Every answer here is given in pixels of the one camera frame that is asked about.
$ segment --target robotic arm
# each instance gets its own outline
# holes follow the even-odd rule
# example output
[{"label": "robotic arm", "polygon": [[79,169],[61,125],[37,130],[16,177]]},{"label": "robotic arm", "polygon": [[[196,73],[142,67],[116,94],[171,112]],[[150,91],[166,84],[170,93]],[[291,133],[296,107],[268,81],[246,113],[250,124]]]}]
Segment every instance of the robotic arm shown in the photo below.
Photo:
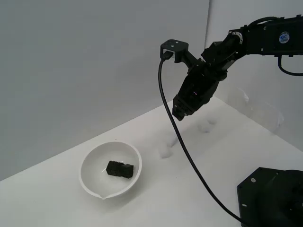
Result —
[{"label": "robotic arm", "polygon": [[166,41],[161,45],[160,57],[166,51],[172,52],[175,63],[183,62],[188,67],[181,89],[173,99],[172,114],[181,121],[208,103],[219,82],[227,77],[228,68],[247,54],[274,55],[281,71],[303,76],[303,73],[288,72],[281,65],[282,55],[303,55],[302,40],[303,17],[298,15],[288,19],[265,17],[230,30],[222,42],[213,42],[203,51],[203,59],[196,59],[185,42]]}]

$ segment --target white plastic bowl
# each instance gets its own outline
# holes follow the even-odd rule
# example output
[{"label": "white plastic bowl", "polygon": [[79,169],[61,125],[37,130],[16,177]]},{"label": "white plastic bowl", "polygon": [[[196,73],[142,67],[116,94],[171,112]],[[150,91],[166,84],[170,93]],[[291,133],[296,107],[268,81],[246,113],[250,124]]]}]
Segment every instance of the white plastic bowl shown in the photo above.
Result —
[{"label": "white plastic bowl", "polygon": [[[133,177],[126,179],[108,175],[106,167],[109,161],[133,165]],[[85,157],[80,168],[79,180],[86,192],[104,200],[128,191],[138,180],[141,169],[141,155],[134,146],[112,141],[101,144]]]}]

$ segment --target white wall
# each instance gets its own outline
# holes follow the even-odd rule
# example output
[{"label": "white wall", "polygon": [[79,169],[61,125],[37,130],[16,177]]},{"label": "white wall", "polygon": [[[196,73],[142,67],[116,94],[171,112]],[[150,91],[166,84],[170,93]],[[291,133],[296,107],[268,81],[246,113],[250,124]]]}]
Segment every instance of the white wall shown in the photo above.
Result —
[{"label": "white wall", "polygon": [[[161,105],[160,45],[183,40],[198,57],[208,6],[209,0],[1,1],[0,180]],[[187,69],[164,68],[170,100]]]},{"label": "white wall", "polygon": [[[240,28],[258,18],[287,18],[297,14],[303,14],[302,0],[211,0],[206,46],[223,40],[230,29]],[[302,56],[286,56],[282,63],[289,71],[303,72]],[[277,58],[251,55],[230,67],[227,79],[220,83],[215,95],[230,104],[229,92],[236,88],[242,89],[254,103],[268,103],[281,111],[285,121],[276,131],[277,135],[303,150],[303,78],[282,73]]]}]

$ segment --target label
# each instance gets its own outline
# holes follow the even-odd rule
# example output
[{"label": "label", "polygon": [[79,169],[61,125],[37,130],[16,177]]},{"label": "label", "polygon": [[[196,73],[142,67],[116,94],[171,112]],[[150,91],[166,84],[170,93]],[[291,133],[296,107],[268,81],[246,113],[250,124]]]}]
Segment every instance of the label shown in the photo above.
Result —
[{"label": "label", "polygon": [[282,32],[279,37],[279,42],[282,44],[285,44],[289,41],[289,33],[288,32]]}]

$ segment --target white table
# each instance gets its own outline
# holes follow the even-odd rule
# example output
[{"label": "white table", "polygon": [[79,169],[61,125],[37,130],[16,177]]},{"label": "white table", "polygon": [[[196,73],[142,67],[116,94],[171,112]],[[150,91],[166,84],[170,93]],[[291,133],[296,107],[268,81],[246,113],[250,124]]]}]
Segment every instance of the white table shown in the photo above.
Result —
[{"label": "white table", "polygon": [[[216,125],[201,133],[197,125],[210,116]],[[179,126],[202,175],[236,214],[236,186],[259,166],[303,170],[303,152],[216,98]],[[1,181],[0,226],[240,226],[207,193],[179,143],[160,159],[156,147],[169,131],[161,106]],[[143,170],[127,194],[103,201],[81,188],[78,171],[90,150],[115,139],[139,149]]]}]

